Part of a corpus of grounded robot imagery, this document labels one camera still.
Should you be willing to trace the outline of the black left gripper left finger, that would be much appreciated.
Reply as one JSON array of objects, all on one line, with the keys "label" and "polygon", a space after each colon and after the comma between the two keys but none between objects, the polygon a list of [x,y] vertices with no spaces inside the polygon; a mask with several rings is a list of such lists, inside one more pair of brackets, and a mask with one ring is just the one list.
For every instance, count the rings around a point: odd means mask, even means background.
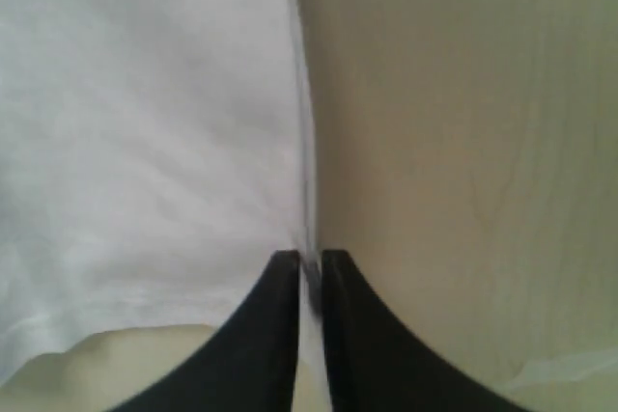
[{"label": "black left gripper left finger", "polygon": [[297,251],[278,251],[229,319],[121,412],[289,412],[298,359]]}]

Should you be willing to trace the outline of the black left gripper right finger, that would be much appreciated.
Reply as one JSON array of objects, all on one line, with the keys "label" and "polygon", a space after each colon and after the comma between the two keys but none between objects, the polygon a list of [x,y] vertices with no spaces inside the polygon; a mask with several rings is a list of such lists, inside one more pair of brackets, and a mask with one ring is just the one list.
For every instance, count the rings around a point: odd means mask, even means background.
[{"label": "black left gripper right finger", "polygon": [[345,250],[322,253],[322,312],[327,379],[336,411],[519,410],[410,332]]}]

